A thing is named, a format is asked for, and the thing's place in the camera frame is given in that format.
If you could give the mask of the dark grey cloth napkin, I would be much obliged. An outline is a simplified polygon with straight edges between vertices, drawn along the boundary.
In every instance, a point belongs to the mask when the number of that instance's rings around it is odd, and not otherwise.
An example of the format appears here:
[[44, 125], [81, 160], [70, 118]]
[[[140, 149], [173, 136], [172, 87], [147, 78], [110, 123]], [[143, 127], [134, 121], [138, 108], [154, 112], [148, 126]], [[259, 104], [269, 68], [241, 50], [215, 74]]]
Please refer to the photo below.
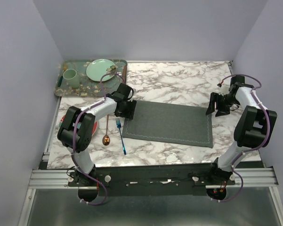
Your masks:
[[213, 147], [211, 116], [197, 106], [137, 101], [134, 117], [122, 127], [125, 138]]

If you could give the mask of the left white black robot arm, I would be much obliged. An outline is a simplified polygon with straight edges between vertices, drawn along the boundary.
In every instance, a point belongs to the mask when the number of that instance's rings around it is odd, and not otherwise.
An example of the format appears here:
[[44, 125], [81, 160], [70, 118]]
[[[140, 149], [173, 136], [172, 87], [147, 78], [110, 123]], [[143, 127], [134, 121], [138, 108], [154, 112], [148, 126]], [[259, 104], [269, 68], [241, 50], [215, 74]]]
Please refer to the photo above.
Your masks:
[[116, 91], [89, 106], [71, 106], [59, 128], [57, 138], [71, 153], [76, 169], [80, 172], [79, 181], [90, 186], [94, 183], [95, 165], [87, 151], [91, 142], [94, 123], [107, 115], [115, 115], [132, 120], [137, 102], [132, 100], [134, 90], [121, 83]]

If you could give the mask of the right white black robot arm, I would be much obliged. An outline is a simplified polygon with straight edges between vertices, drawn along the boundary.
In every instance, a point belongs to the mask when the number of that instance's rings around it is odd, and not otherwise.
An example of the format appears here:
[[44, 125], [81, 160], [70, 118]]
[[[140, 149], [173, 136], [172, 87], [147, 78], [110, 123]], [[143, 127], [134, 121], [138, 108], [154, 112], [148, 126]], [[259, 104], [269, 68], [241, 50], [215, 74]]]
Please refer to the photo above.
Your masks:
[[235, 127], [233, 143], [213, 162], [207, 173], [208, 181], [214, 185], [228, 181], [235, 167], [249, 152], [267, 146], [277, 119], [277, 113], [267, 109], [256, 94], [261, 84], [256, 87], [247, 84], [245, 74], [233, 74], [228, 78], [228, 93], [212, 92], [206, 115], [229, 115], [233, 105], [240, 106], [243, 113]]

